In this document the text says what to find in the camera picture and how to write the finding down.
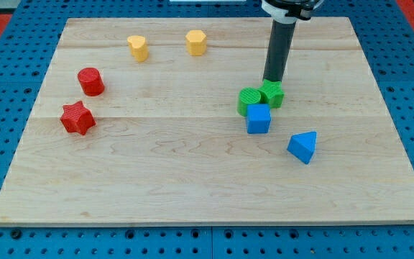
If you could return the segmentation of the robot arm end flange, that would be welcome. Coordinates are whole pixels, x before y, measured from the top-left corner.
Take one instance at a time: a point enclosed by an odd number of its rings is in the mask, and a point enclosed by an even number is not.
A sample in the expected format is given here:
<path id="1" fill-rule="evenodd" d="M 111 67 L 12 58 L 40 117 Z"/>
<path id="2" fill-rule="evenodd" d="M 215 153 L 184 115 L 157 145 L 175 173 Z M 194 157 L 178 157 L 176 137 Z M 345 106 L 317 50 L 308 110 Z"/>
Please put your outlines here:
<path id="1" fill-rule="evenodd" d="M 280 24 L 292 24 L 298 19 L 309 20 L 324 2 L 324 0 L 262 0 L 261 8 L 274 21 Z"/>

